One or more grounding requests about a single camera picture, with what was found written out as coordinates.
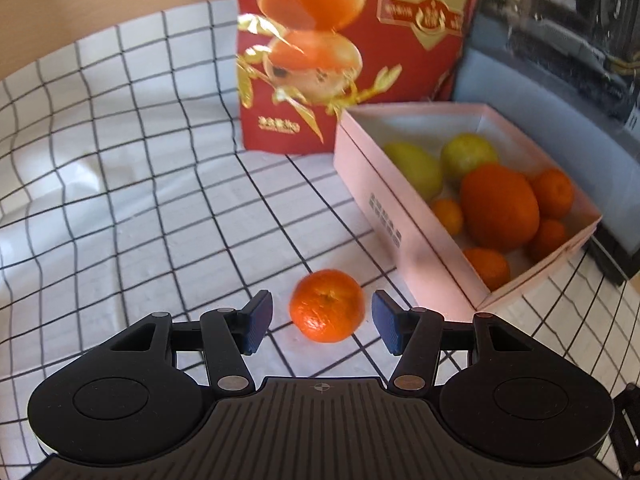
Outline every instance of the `open cardboard box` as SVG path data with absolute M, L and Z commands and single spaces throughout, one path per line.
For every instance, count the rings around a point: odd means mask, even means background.
M 524 250 L 507 254 L 512 279 L 490 292 L 462 253 L 473 246 L 471 240 L 465 234 L 453 239 L 382 151 L 388 142 L 407 140 L 439 158 L 443 145 L 462 132 L 486 137 L 508 168 L 533 176 L 557 166 L 492 108 L 456 103 L 350 108 L 338 124 L 334 165 L 418 303 L 448 320 L 470 321 L 476 311 L 495 311 L 564 264 L 588 240 L 601 217 L 575 186 L 574 206 L 563 219 L 569 241 L 535 265 Z M 457 192 L 445 183 L 440 196 L 454 197 Z

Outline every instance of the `metal pin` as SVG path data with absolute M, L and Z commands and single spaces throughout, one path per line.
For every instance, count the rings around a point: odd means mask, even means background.
M 394 384 L 396 388 L 411 392 L 423 389 L 426 383 L 422 377 L 418 377 L 417 375 L 401 375 L 396 377 Z
M 228 392 L 239 392 L 249 385 L 249 381 L 239 375 L 228 375 L 218 381 L 218 387 Z

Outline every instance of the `checkered cloth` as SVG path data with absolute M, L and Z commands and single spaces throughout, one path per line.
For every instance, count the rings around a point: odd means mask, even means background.
M 234 0 L 159 12 L 0 83 L 0 478 L 45 456 L 26 418 L 34 387 L 154 311 L 197 320 L 266 288 L 273 322 L 246 358 L 256 383 L 393 371 L 370 312 L 332 345 L 290 322 L 296 282 L 326 267 L 367 299 L 379 288 L 402 306 L 414 298 L 331 156 L 243 149 L 236 17 Z M 498 313 L 615 395 L 640 374 L 639 308 L 581 253 Z M 199 353 L 178 366 L 207 384 Z M 465 366 L 463 352 L 443 352 L 437 383 Z M 617 469 L 608 441 L 600 458 Z

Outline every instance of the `red package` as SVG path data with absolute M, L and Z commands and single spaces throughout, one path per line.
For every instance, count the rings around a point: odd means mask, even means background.
M 476 0 L 238 0 L 244 146 L 334 150 L 342 110 L 436 95 Z

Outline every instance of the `green lemon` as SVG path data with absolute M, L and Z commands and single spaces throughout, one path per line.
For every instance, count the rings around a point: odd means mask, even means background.
M 467 173 L 490 162 L 499 162 L 498 153 L 488 140 L 478 134 L 459 134 L 440 152 L 442 171 L 454 184 L 460 184 Z
M 425 202 L 442 191 L 442 170 L 438 160 L 410 142 L 390 142 L 383 148 Z

